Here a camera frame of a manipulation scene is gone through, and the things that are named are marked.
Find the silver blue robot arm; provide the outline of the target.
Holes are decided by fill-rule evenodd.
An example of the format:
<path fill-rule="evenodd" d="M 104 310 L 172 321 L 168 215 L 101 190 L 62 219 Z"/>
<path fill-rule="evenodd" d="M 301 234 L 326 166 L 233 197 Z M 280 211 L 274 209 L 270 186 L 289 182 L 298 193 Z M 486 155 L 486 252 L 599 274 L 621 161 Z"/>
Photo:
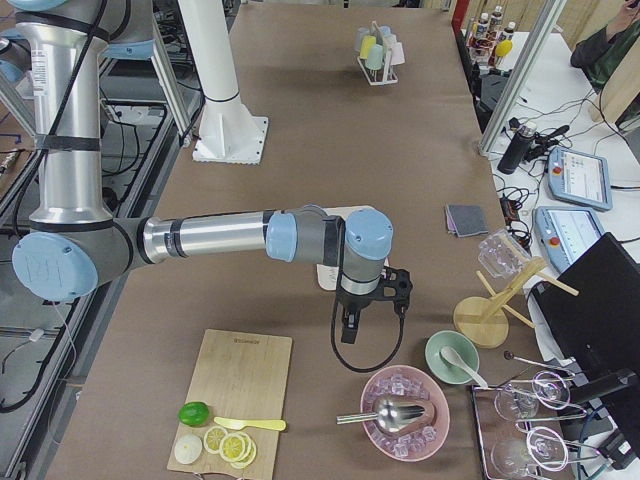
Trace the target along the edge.
<path fill-rule="evenodd" d="M 18 1 L 16 27 L 31 49 L 40 204 L 12 254 L 20 282 L 66 302 L 168 258 L 264 250 L 285 262 L 337 269 L 332 327 L 355 340 L 361 311 L 410 304 L 409 274 L 385 263 L 390 220 L 372 208 L 347 217 L 316 206 L 196 216 L 118 219 L 102 198 L 99 58 L 155 50 L 148 1 Z"/>

